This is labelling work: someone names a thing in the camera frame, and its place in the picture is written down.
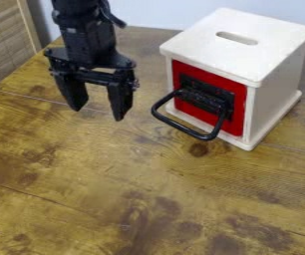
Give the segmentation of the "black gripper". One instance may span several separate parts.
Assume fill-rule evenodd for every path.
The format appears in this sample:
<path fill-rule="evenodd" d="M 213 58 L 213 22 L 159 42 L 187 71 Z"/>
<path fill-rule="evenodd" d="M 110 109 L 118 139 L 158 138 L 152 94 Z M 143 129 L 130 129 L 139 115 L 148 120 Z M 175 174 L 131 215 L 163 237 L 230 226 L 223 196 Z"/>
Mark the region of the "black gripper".
<path fill-rule="evenodd" d="M 51 72 L 60 93 L 73 111 L 87 104 L 89 96 L 85 83 L 103 85 L 115 120 L 124 119 L 134 106 L 136 63 L 116 49 L 115 27 L 126 28 L 120 19 L 60 19 L 56 21 L 64 47 L 51 48 L 44 55 L 51 62 Z"/>

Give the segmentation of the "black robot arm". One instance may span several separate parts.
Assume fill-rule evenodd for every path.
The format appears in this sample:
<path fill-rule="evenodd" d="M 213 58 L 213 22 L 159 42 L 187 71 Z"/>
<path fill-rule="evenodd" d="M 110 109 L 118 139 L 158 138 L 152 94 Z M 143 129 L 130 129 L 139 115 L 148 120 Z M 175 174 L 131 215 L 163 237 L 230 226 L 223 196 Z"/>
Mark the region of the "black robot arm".
<path fill-rule="evenodd" d="M 116 49 L 115 27 L 126 28 L 127 23 L 114 15 L 108 0 L 52 0 L 52 5 L 65 46 L 48 48 L 44 55 L 60 93 L 77 112 L 89 99 L 85 84 L 104 86 L 119 122 L 139 87 L 136 62 Z"/>

